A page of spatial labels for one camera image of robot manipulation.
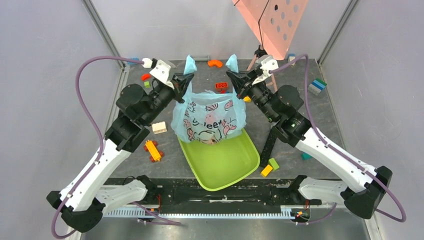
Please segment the light blue printed plastic bag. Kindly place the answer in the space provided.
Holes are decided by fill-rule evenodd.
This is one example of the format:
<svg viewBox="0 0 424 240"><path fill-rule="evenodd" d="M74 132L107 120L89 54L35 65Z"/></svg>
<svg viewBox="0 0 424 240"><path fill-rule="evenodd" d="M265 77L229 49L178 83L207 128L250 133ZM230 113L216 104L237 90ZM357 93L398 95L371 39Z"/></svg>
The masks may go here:
<svg viewBox="0 0 424 240"><path fill-rule="evenodd" d="M175 104L170 127L185 143L214 145L239 136L246 126L246 103L235 92L194 92L190 82L182 99Z"/></svg>

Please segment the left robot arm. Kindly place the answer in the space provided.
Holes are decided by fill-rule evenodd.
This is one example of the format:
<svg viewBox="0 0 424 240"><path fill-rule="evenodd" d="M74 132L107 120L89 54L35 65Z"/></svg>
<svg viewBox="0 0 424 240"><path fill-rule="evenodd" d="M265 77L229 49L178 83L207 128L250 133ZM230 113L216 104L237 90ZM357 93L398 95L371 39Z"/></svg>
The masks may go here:
<svg viewBox="0 0 424 240"><path fill-rule="evenodd" d="M136 83L121 90L116 101L118 116L101 135L95 155L66 188L51 191L46 197L69 227L85 233L115 209L133 202L151 204L156 200L157 187L146 175L111 190L102 190L102 186L145 143L149 127L169 103L183 101L194 76L177 73L170 85L157 82L150 92Z"/></svg>

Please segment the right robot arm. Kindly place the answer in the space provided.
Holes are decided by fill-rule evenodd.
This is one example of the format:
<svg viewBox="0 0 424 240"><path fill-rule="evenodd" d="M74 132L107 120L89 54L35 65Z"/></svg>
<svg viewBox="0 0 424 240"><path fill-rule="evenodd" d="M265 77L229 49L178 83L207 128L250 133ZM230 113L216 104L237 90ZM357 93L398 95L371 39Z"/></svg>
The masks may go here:
<svg viewBox="0 0 424 240"><path fill-rule="evenodd" d="M296 148L319 161L340 177L339 181L299 175L289 186L289 199L295 204L306 201L344 205L351 213L370 219L386 194L392 171L357 159L332 142L309 119L299 113L304 104L298 90L283 85L272 93L264 82L254 84L258 71L226 71L238 98L249 97L274 126L262 150L269 157L276 140Z"/></svg>

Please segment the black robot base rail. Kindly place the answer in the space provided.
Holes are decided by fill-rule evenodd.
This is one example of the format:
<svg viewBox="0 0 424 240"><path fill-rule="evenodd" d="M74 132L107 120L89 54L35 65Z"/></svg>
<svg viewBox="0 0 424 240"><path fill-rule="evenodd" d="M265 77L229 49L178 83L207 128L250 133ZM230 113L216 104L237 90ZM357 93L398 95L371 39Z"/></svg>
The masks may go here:
<svg viewBox="0 0 424 240"><path fill-rule="evenodd" d="M195 178L153 178L143 205L157 204L162 214L273 214L281 206L321 205L306 200L285 178L245 178L218 191L208 191Z"/></svg>

